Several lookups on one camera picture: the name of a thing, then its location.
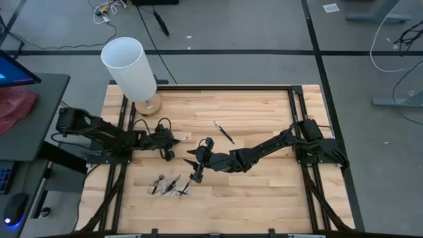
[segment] blue light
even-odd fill
[[[22,223],[22,220],[23,220],[23,216],[21,217],[21,219],[20,219],[20,221],[18,221],[18,223],[16,223],[16,224],[14,224],[14,225],[7,225],[7,227],[9,228],[9,229],[18,229],[18,227],[21,225],[21,223]]]

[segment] black desk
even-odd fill
[[[44,142],[47,131],[65,92],[70,76],[60,74],[37,74],[42,80],[41,84],[27,85],[27,89],[37,92],[37,101],[30,114],[18,121],[8,132],[0,136],[0,160],[13,160],[20,158],[32,162],[20,162],[15,179],[7,195],[0,195],[0,217],[3,220],[3,210],[9,198],[22,192],[26,170],[26,183],[24,192],[28,194],[29,201],[26,205],[24,217],[16,227],[8,227],[0,222],[0,236],[2,238],[19,237],[29,215],[37,191],[45,175],[49,158],[46,154],[57,155],[61,153],[57,147],[51,148]]]

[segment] black pen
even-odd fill
[[[226,138],[228,138],[228,140],[232,142],[232,144],[235,145],[235,142],[233,142],[233,139],[225,132],[225,130],[216,121],[214,121],[214,124],[216,125],[217,129],[219,129],[219,131],[223,133],[223,135],[225,135]]]

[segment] keyboard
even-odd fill
[[[16,167],[16,162],[0,161],[0,194],[7,194],[9,192]]]

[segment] computer mouse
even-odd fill
[[[3,212],[3,220],[6,225],[16,225],[20,221],[22,215],[24,214],[27,202],[28,195],[23,192],[15,194],[11,197],[11,199],[9,199],[5,211]]]

